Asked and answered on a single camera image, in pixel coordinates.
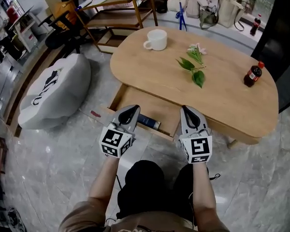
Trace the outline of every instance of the person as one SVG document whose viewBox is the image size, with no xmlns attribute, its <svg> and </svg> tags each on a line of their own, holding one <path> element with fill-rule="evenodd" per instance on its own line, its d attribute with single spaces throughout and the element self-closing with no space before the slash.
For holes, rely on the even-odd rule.
<svg viewBox="0 0 290 232">
<path fill-rule="evenodd" d="M 4 47 L 4 49 L 7 50 L 7 52 L 14 58 L 15 60 L 18 60 L 22 52 L 17 50 L 15 46 L 11 43 L 9 37 L 7 37 L 7 33 L 4 30 L 4 27 L 7 25 L 7 20 L 4 20 L 3 22 L 0 21 L 0 45 Z"/>
<path fill-rule="evenodd" d="M 186 165 L 173 190 L 162 169 L 147 160 L 128 170 L 118 193 L 116 224 L 104 226 L 119 159 L 107 157 L 89 192 L 64 218 L 60 232 L 228 232 L 216 213 L 216 199 L 205 163 Z"/>
<path fill-rule="evenodd" d="M 14 9 L 13 4 L 14 4 L 13 1 L 10 1 L 9 8 L 6 11 L 6 14 L 9 17 L 9 23 L 11 24 L 11 26 L 18 19 L 18 14 L 16 10 Z"/>
</svg>

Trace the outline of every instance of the green leaf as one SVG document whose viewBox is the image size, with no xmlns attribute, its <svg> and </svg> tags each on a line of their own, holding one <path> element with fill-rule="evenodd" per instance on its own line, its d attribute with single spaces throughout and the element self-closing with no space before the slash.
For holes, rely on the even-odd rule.
<svg viewBox="0 0 290 232">
<path fill-rule="evenodd" d="M 183 67 L 184 69 L 188 71 L 191 71 L 192 69 L 194 69 L 193 63 L 191 63 L 187 59 L 184 59 L 184 58 L 181 58 L 181 59 L 182 59 L 182 63 L 176 60 L 180 64 L 181 67 Z"/>
<path fill-rule="evenodd" d="M 192 74 L 192 80 L 193 82 L 198 85 L 200 88 L 202 88 L 204 80 L 205 80 L 205 75 L 203 71 L 197 71 Z"/>
<path fill-rule="evenodd" d="M 187 55 L 197 61 L 199 64 L 203 64 L 202 60 L 198 58 L 197 55 L 193 54 L 192 52 L 187 52 Z"/>
</svg>

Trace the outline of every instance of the red bottle cap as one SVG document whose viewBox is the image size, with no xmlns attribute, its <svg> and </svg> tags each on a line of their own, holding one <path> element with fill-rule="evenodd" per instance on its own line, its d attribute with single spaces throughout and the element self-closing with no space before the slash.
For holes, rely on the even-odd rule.
<svg viewBox="0 0 290 232">
<path fill-rule="evenodd" d="M 262 61 L 259 61 L 258 67 L 262 69 L 264 67 L 264 63 Z"/>
</svg>

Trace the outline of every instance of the bottle label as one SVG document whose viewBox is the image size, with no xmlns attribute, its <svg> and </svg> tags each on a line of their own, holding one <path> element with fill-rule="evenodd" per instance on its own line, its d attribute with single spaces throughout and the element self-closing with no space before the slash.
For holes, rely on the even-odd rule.
<svg viewBox="0 0 290 232">
<path fill-rule="evenodd" d="M 248 71 L 248 75 L 254 81 L 257 81 L 259 79 L 254 73 L 252 73 L 251 70 Z"/>
<path fill-rule="evenodd" d="M 258 22 L 254 22 L 253 25 L 256 26 L 256 27 L 258 28 L 258 27 L 260 26 L 260 23 L 258 23 Z"/>
</svg>

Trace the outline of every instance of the table leg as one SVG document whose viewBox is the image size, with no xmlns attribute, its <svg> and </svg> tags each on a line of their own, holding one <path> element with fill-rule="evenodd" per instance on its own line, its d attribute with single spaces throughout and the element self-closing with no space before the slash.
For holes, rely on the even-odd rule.
<svg viewBox="0 0 290 232">
<path fill-rule="evenodd" d="M 228 143 L 228 144 L 227 144 L 227 147 L 228 147 L 229 149 L 232 149 L 232 148 L 234 148 L 238 143 L 239 143 L 239 142 L 238 142 L 237 140 L 233 140 L 231 143 Z"/>
</svg>

